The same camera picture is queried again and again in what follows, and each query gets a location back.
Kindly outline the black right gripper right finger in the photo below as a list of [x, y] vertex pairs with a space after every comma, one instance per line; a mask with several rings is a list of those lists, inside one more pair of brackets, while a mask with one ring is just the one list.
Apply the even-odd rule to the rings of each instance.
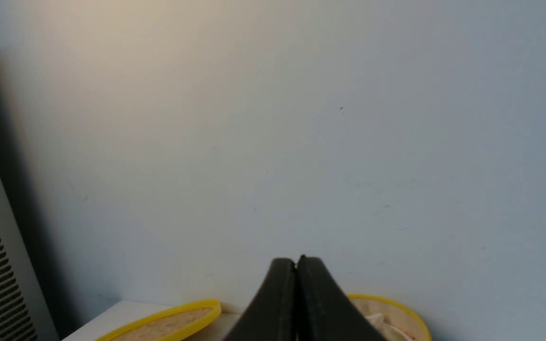
[[317, 257], [302, 255], [296, 268], [295, 328], [300, 341], [383, 341]]

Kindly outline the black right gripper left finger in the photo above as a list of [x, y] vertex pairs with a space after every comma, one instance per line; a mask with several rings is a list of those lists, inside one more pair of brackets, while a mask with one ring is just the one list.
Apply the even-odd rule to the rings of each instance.
[[271, 261], [267, 274], [247, 309], [225, 335], [226, 341], [294, 341], [295, 263]]

